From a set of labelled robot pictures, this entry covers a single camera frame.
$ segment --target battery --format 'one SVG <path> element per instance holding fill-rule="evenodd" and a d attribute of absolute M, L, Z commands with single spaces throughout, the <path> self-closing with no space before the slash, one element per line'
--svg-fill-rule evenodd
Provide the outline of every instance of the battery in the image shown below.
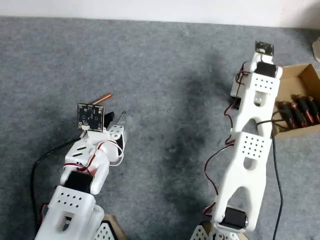
<path fill-rule="evenodd" d="M 314 120 L 316 121 L 316 123 L 320 124 L 320 114 L 315 98 L 313 96 L 309 96 L 307 99 L 307 104 L 309 106 L 310 113 L 313 116 Z"/>
<path fill-rule="evenodd" d="M 286 101 L 278 102 L 278 109 L 283 120 L 290 129 L 296 129 L 297 126 L 294 121 L 294 115 L 291 112 L 290 104 Z"/>
<path fill-rule="evenodd" d="M 308 126 L 307 120 L 305 119 L 303 113 L 299 110 L 298 104 L 296 102 L 291 102 L 290 103 L 290 109 L 293 113 L 294 119 L 296 120 L 297 124 L 301 128 L 305 128 Z"/>
<path fill-rule="evenodd" d="M 310 113 L 310 109 L 309 109 L 308 103 L 307 103 L 308 102 L 307 98 L 305 96 L 302 96 L 301 94 L 298 94 L 297 96 L 295 96 L 295 101 L 297 102 L 298 108 L 302 112 L 305 119 L 307 119 L 307 121 L 310 123 L 310 125 L 314 125 L 315 120 Z"/>

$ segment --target black wire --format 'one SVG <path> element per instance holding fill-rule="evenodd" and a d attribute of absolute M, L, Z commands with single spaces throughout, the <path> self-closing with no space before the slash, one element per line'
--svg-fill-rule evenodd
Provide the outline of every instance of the black wire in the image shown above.
<path fill-rule="evenodd" d="M 44 155 L 42 155 L 34 164 L 31 171 L 30 176 L 30 196 L 31 196 L 31 202 L 32 202 L 32 210 L 33 210 L 33 216 L 34 216 L 34 223 L 35 223 L 35 234 L 37 234 L 37 231 L 39 229 L 39 217 L 38 217 L 38 211 L 37 211 L 37 203 L 36 203 L 36 197 L 35 197 L 35 172 L 37 166 L 48 156 L 50 156 L 53 152 L 64 148 L 65 146 L 72 144 L 78 140 L 80 140 L 81 137 L 77 137 L 76 139 L 73 139 L 71 141 L 68 141 L 60 146 L 55 147 L 54 149 L 48 151 Z"/>
<path fill-rule="evenodd" d="M 287 127 L 281 126 L 280 124 L 277 124 L 277 122 L 283 122 L 283 121 L 285 121 L 285 120 L 283 120 L 283 119 L 275 119 L 275 120 L 273 120 L 273 119 L 272 119 L 272 120 L 266 120 L 266 121 L 257 122 L 256 125 L 258 126 L 258 125 L 264 124 L 264 123 L 273 123 L 273 125 L 276 125 L 276 126 L 278 126 L 279 128 L 281 128 L 281 129 L 288 130 Z"/>
<path fill-rule="evenodd" d="M 280 193 L 280 208 L 279 208 L 279 212 L 278 212 L 278 217 L 276 219 L 275 228 L 274 228 L 274 232 L 273 232 L 273 238 L 272 238 L 273 240 L 276 240 L 276 235 L 277 235 L 278 226 L 279 226 L 279 222 L 280 222 L 280 218 L 281 218 L 282 208 L 284 206 L 284 196 L 282 193 L 281 182 L 280 182 L 279 172 L 278 172 L 275 135 L 273 133 L 271 135 L 272 135 L 274 170 L 275 170 L 276 181 L 278 183 L 278 188 L 279 188 L 279 193 Z"/>
<path fill-rule="evenodd" d="M 260 125 L 264 123 L 276 123 L 276 122 L 283 122 L 283 121 L 284 121 L 283 119 L 275 119 L 275 120 L 260 121 L 260 122 L 257 122 L 256 124 Z"/>

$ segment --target cardboard box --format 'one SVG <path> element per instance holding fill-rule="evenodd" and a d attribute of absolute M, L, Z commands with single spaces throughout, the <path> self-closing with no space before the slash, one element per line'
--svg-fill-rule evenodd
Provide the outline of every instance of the cardboard box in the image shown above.
<path fill-rule="evenodd" d="M 276 102 L 292 102 L 292 96 L 298 94 L 312 96 L 320 101 L 320 78 L 312 64 L 283 67 Z M 278 108 L 275 106 L 273 112 L 276 111 L 278 111 Z M 281 119 L 280 114 L 275 114 L 273 119 Z M 278 122 L 278 124 L 287 127 L 286 122 Z M 276 132 L 276 138 L 298 137 L 304 134 L 320 132 L 320 124 L 293 130 L 285 130 L 276 126 Z"/>

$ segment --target white wall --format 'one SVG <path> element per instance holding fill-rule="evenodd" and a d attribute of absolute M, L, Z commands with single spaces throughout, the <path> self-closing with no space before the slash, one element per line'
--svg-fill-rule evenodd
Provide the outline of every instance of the white wall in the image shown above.
<path fill-rule="evenodd" d="M 320 0 L 0 0 L 0 15 L 320 29 Z"/>

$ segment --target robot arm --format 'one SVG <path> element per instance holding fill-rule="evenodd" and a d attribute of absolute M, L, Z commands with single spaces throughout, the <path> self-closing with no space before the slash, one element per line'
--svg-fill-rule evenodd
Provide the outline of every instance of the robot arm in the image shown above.
<path fill-rule="evenodd" d="M 86 113 L 91 110 L 97 113 L 94 112 L 96 106 L 87 106 Z M 104 111 L 99 110 L 99 114 L 104 116 Z M 94 114 L 88 116 L 88 119 L 95 119 Z M 112 231 L 97 234 L 99 227 L 101 232 L 110 227 L 103 222 L 104 210 L 96 205 L 93 195 L 100 192 L 109 167 L 118 166 L 124 158 L 127 137 L 122 118 L 125 117 L 123 113 L 118 123 L 108 130 L 103 121 L 102 125 L 95 124 L 97 128 L 91 130 L 88 129 L 90 121 L 84 125 L 86 118 L 81 120 L 81 128 L 84 125 L 82 129 L 88 131 L 65 156 L 60 185 L 50 200 L 36 240 L 99 240 L 104 236 L 114 239 Z"/>
<path fill-rule="evenodd" d="M 212 223 L 215 239 L 240 239 L 238 233 L 253 231 L 256 227 L 265 187 L 266 163 L 271 147 L 272 123 L 258 125 L 258 134 L 243 131 L 250 119 L 257 123 L 272 118 L 275 100 L 283 69 L 274 65 L 274 47 L 256 42 L 255 53 L 250 62 L 243 65 L 241 81 L 234 80 L 231 96 L 240 98 L 239 114 L 231 129 L 229 143 L 234 144 L 231 162 L 222 178 L 219 194 L 215 197 Z M 247 209 L 228 205 L 238 188 L 245 188 Z"/>

